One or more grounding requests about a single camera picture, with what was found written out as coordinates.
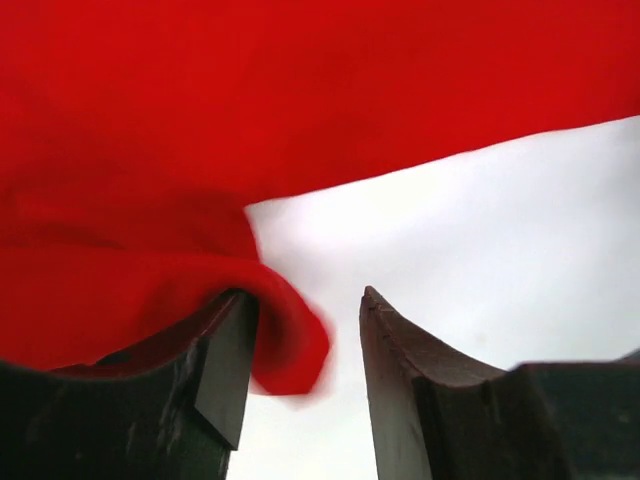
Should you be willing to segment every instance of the red fabric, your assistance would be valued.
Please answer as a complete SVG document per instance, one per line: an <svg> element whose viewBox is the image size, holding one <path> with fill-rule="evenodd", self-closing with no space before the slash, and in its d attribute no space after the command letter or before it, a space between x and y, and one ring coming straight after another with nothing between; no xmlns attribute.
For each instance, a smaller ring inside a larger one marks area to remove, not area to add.
<svg viewBox="0 0 640 480"><path fill-rule="evenodd" d="M328 336L243 206L639 114L638 31L630 0L2 2L0 356L93 362L237 286L255 378L309 391Z"/></svg>

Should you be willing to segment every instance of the red cloth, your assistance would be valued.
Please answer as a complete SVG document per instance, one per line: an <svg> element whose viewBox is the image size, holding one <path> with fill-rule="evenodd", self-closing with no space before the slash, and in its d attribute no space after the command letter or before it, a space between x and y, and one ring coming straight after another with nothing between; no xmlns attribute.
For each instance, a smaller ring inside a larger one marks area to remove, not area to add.
<svg viewBox="0 0 640 480"><path fill-rule="evenodd" d="M638 31L629 0L2 2L0 356L94 362L243 287L255 378L309 391L327 333L243 207L639 114Z"/></svg>

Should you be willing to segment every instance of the red flag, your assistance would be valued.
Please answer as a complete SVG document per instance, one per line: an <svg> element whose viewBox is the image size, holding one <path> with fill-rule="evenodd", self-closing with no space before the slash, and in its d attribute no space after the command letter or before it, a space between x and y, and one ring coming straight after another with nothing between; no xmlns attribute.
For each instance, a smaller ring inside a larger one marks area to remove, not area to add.
<svg viewBox="0 0 640 480"><path fill-rule="evenodd" d="M243 287L256 379L309 391L328 336L245 205L640 113L626 0L5 3L0 356L36 368Z"/></svg>

